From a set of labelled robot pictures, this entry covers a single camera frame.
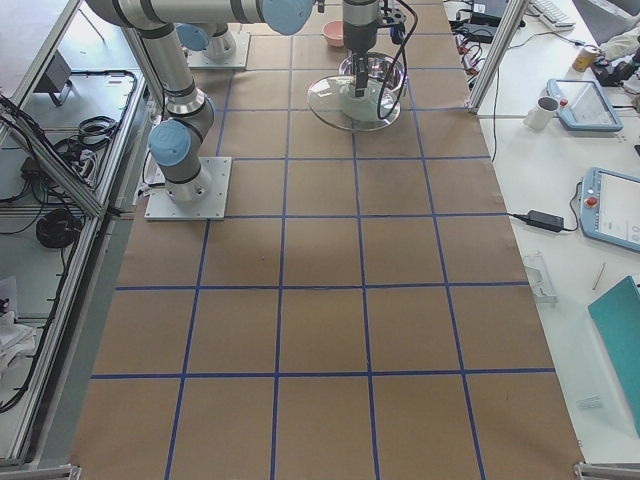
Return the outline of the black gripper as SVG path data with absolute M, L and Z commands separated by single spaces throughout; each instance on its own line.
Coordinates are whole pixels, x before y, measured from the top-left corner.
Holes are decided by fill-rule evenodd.
M 368 82 L 368 56 L 367 52 L 376 44 L 378 24 L 371 22 L 366 25 L 354 25 L 343 23 L 343 42 L 347 50 L 353 53 L 351 56 L 351 70 L 354 80 L 354 96 L 364 96 L 364 83 Z

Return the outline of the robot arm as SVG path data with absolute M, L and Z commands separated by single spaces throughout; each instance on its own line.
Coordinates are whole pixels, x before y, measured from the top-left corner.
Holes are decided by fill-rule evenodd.
M 214 176 L 201 149 L 215 122 L 216 105 L 199 85 L 202 69 L 190 62 L 200 53 L 220 63 L 238 49 L 231 28 L 264 25 L 292 36 L 309 21 L 318 1 L 92 1 L 105 22 L 136 36 L 162 90 L 164 117 L 148 137 L 148 149 L 173 203 L 196 204 L 214 194 Z M 397 95 L 386 81 L 373 79 L 370 56 L 384 24 L 378 1 L 341 5 L 349 73 L 311 87 L 308 102 L 321 116 L 336 113 L 346 129 L 377 130 L 397 113 Z
M 212 61 L 230 58 L 236 52 L 236 40 L 226 23 L 176 23 L 175 28 L 183 47 L 202 52 Z

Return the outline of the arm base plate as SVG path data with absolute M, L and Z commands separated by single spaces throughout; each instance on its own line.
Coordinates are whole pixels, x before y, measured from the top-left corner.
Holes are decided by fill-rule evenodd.
M 232 170 L 231 157 L 200 157 L 199 175 L 189 183 L 167 183 L 159 168 L 148 197 L 149 221 L 223 220 Z
M 248 32 L 228 30 L 220 36 L 212 37 L 204 50 L 188 50 L 187 63 L 191 69 L 245 70 L 250 40 Z

